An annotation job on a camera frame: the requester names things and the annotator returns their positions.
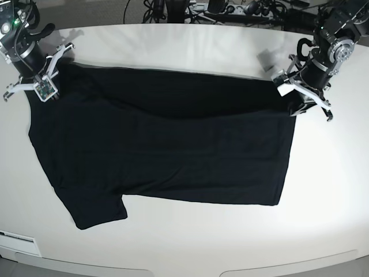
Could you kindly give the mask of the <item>white label plate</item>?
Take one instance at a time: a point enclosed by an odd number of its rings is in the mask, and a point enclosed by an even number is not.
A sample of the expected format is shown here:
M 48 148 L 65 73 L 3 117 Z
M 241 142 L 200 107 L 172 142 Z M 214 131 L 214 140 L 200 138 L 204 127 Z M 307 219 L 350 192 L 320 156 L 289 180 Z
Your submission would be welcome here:
M 33 237 L 1 230 L 1 248 L 30 256 L 41 257 L 37 242 Z

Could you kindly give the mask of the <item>white power strip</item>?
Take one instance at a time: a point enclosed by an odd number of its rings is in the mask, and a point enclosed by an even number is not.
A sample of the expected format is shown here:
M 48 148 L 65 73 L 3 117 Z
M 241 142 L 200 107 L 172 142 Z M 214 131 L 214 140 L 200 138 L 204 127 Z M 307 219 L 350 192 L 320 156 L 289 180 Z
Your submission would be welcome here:
M 235 5 L 231 3 L 226 3 L 225 6 L 221 9 L 219 13 L 211 13 L 208 10 L 208 6 L 209 5 L 207 3 L 191 3 L 189 6 L 189 9 L 195 13 L 202 13 L 204 15 L 211 15 L 211 16 L 231 15 L 231 16 L 271 17 L 273 15 L 272 12 L 262 13 L 261 10 L 260 10 L 260 13 L 257 13 L 257 14 L 246 13 L 247 6 Z

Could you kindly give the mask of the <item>black centre post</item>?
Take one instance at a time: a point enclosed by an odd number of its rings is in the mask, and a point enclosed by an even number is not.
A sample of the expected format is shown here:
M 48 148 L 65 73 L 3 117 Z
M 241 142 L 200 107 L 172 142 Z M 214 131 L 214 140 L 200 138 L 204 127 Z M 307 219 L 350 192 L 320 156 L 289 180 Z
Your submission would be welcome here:
M 166 0 L 167 23 L 183 24 L 185 21 L 185 0 Z

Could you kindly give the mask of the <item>black T-shirt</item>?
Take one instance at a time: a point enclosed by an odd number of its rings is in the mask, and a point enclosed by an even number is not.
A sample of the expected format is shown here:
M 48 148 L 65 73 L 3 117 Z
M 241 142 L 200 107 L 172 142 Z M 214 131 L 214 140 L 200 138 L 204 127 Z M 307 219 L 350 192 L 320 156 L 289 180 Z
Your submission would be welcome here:
M 123 196 L 280 201 L 296 119 L 270 81 L 62 64 L 27 93 L 40 165 L 78 229 L 124 220 Z

